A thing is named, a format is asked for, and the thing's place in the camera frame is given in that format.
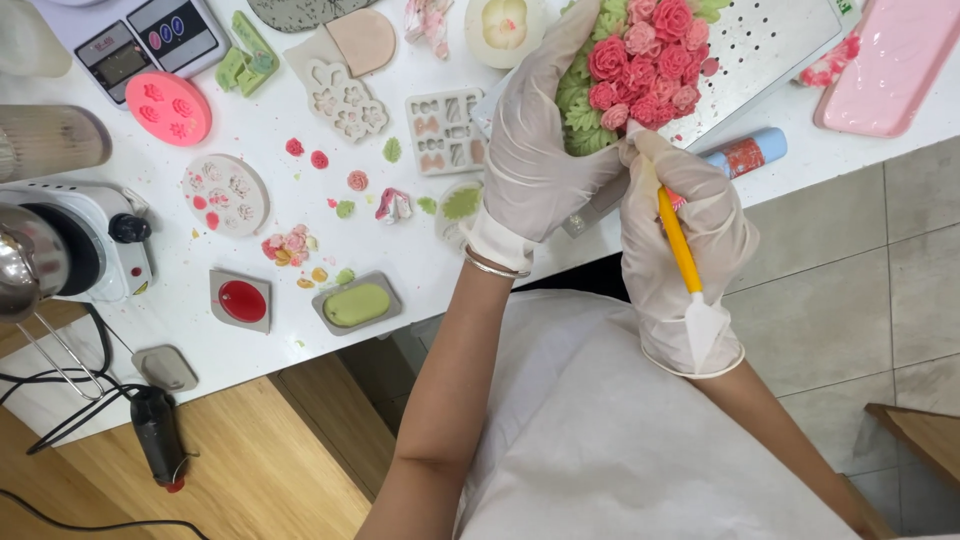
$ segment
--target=white container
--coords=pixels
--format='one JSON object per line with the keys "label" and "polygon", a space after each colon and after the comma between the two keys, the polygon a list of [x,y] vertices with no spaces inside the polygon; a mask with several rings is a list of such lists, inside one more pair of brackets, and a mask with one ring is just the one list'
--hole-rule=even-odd
{"label": "white container", "polygon": [[0,0],[0,71],[62,77],[71,63],[70,55],[33,4]]}

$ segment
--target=flower arrangement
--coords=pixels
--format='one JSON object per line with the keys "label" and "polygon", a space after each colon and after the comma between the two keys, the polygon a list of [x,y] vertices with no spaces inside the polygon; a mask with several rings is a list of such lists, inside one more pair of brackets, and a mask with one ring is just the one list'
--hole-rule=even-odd
{"label": "flower arrangement", "polygon": [[604,0],[593,32],[561,77],[564,145],[587,156],[620,138],[627,119],[659,130],[696,110],[709,23],[729,0]]}

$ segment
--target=silver bangle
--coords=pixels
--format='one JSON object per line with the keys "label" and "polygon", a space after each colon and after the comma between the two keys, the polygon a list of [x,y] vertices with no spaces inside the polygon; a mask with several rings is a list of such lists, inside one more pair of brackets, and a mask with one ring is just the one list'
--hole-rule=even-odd
{"label": "silver bangle", "polygon": [[519,280],[522,278],[526,278],[527,276],[530,275],[529,271],[528,272],[504,272],[503,270],[490,268],[490,266],[487,266],[483,262],[480,262],[479,260],[471,257],[470,254],[467,253],[467,250],[464,250],[464,258],[470,264],[472,264],[473,266],[476,266],[477,268],[483,270],[484,272],[487,272],[489,274],[494,274],[495,276],[499,276],[501,278],[507,278],[508,280]]}

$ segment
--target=metal handle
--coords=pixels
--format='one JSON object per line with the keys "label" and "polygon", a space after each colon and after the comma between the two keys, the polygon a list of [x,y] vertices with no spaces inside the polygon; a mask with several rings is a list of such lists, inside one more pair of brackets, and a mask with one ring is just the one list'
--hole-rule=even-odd
{"label": "metal handle", "polygon": [[99,402],[104,397],[104,387],[101,386],[97,378],[94,377],[92,373],[90,373],[90,370],[86,368],[86,365],[79,358],[77,358],[77,355],[73,354],[73,350],[71,350],[70,347],[67,346],[67,344],[64,343],[62,339],[60,339],[60,337],[57,335],[57,331],[55,331],[54,328],[50,326],[50,323],[48,323],[47,320],[44,319],[43,316],[40,315],[39,313],[34,313],[34,317],[36,317],[40,321],[40,323],[43,324],[43,326],[47,327],[47,330],[57,339],[57,341],[59,341],[60,346],[63,347],[63,349],[73,357],[73,361],[77,362],[77,365],[79,365],[84,370],[84,373],[86,373],[86,375],[90,377],[90,380],[97,385],[97,390],[100,391],[100,394],[98,396],[93,397],[85,394],[83,390],[81,390],[80,387],[77,386],[77,384],[73,382],[73,380],[71,380],[70,377],[68,377],[67,374],[57,365],[57,363],[52,358],[50,358],[50,355],[47,355],[47,352],[44,351],[42,347],[40,347],[40,344],[36,342],[34,337],[30,335],[27,329],[23,328],[23,325],[17,323],[16,327],[23,332],[23,335],[27,336],[27,339],[29,339],[30,342],[34,344],[34,347],[36,347],[36,349],[40,351],[43,357],[46,358],[48,362],[50,362],[50,365],[54,366],[54,369],[57,370],[57,373],[59,373],[60,376],[63,377],[68,384],[70,384],[70,386],[73,386],[73,389],[76,390],[78,394],[80,394],[80,397],[91,402]]}

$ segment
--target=green oval soap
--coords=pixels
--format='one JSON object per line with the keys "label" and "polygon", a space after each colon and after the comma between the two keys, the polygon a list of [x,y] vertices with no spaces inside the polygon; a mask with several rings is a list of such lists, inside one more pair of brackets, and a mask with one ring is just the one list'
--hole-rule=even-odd
{"label": "green oval soap", "polygon": [[324,316],[338,327],[350,328],[387,312],[390,296],[380,285],[363,283],[324,300]]}

